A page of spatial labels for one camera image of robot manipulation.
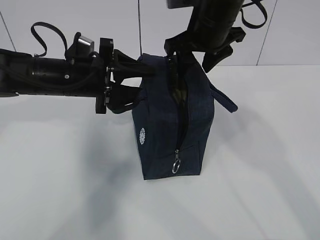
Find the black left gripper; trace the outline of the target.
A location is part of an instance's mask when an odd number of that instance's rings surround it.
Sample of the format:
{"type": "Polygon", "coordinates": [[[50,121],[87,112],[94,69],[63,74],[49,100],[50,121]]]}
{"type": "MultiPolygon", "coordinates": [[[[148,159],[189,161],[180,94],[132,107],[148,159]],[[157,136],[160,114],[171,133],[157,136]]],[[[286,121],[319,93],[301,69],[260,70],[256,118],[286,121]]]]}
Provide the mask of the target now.
{"type": "Polygon", "coordinates": [[[154,68],[127,56],[118,49],[114,50],[112,38],[99,39],[98,54],[103,64],[98,95],[95,98],[95,112],[106,114],[108,108],[114,114],[122,114],[133,110],[142,99],[142,89],[122,84],[111,85],[111,73],[114,80],[124,80],[152,76],[154,68]]]}

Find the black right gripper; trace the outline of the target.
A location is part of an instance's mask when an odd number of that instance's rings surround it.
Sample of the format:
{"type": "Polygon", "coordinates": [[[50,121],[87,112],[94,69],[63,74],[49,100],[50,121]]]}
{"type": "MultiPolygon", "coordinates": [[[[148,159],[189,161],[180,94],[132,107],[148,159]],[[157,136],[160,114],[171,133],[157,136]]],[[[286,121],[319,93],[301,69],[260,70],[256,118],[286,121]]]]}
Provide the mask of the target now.
{"type": "Polygon", "coordinates": [[[178,52],[203,52],[202,68],[209,73],[217,64],[233,54],[233,42],[242,42],[246,33],[241,27],[198,27],[187,29],[164,42],[167,56],[178,52]]]}

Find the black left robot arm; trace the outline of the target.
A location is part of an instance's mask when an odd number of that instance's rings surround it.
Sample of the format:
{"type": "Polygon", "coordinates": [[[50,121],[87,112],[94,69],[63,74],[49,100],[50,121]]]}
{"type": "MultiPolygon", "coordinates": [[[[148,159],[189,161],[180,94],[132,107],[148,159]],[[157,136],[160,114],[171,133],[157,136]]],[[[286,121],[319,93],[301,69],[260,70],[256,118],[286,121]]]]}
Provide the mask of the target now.
{"type": "Polygon", "coordinates": [[[95,112],[130,111],[143,99],[140,87],[123,85],[125,79],[151,77],[155,69],[114,48],[113,39],[101,38],[99,51],[74,40],[64,59],[0,51],[0,96],[86,97],[95,99],[95,112]]]}

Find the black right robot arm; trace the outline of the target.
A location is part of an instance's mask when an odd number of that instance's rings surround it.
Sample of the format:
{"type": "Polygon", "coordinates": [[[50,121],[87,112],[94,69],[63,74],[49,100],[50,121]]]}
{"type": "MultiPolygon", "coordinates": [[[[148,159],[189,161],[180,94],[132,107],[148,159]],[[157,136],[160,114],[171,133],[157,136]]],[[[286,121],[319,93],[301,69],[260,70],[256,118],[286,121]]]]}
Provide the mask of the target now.
{"type": "Polygon", "coordinates": [[[193,8],[187,29],[165,40],[166,54],[204,53],[201,66],[206,73],[230,57],[231,44],[246,36],[241,27],[233,26],[242,0],[168,0],[166,5],[168,9],[193,8]]]}

